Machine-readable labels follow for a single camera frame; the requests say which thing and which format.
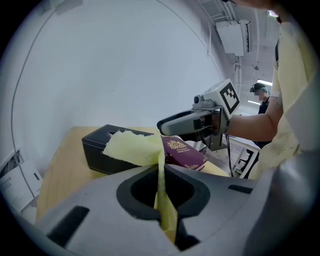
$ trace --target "black tissue box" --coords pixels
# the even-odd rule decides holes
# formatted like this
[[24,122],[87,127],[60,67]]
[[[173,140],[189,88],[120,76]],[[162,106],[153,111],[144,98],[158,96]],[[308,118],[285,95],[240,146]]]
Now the black tissue box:
[[118,160],[102,153],[106,147],[106,144],[111,139],[111,135],[117,131],[131,131],[134,134],[142,134],[144,136],[153,134],[109,124],[99,128],[98,130],[95,130],[94,132],[82,138],[85,158],[90,169],[104,174],[116,174],[138,167],[135,164]]

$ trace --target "white paper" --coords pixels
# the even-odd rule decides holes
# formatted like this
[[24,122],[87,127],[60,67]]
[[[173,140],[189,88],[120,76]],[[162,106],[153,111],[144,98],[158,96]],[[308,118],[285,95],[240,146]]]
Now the white paper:
[[[42,177],[31,161],[22,163],[21,169],[34,196],[39,195]],[[21,174],[16,167],[0,178],[0,191],[7,203],[16,212],[20,213],[32,200],[33,196]]]

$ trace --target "cap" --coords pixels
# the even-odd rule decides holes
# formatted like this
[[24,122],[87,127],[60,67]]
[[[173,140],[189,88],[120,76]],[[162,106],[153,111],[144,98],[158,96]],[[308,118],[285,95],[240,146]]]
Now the cap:
[[266,93],[268,92],[268,88],[263,83],[257,82],[250,88],[250,93],[254,93],[254,95],[259,95],[260,89],[264,89]]

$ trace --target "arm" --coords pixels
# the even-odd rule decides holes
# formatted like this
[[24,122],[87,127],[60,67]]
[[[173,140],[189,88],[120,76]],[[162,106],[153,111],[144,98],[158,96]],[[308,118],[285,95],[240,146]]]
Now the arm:
[[284,113],[283,107],[277,103],[277,99],[278,97],[270,97],[265,114],[234,115],[226,133],[251,141],[271,141],[277,134],[278,123]]

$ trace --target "yellow cloth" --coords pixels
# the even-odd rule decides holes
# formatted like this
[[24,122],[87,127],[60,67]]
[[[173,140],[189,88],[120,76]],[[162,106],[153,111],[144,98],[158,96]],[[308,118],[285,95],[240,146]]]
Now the yellow cloth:
[[165,151],[160,134],[144,136],[131,131],[117,131],[103,154],[137,166],[158,164],[158,188],[154,208],[161,214],[161,228],[174,243],[178,214],[166,193]]
[[[283,22],[280,27],[278,56],[278,67],[275,65],[273,69],[271,96],[282,97],[285,114],[308,86],[318,62],[303,32],[291,22]],[[272,142],[260,151],[250,179],[258,179],[263,171],[279,166],[298,152],[299,142],[284,114]]]

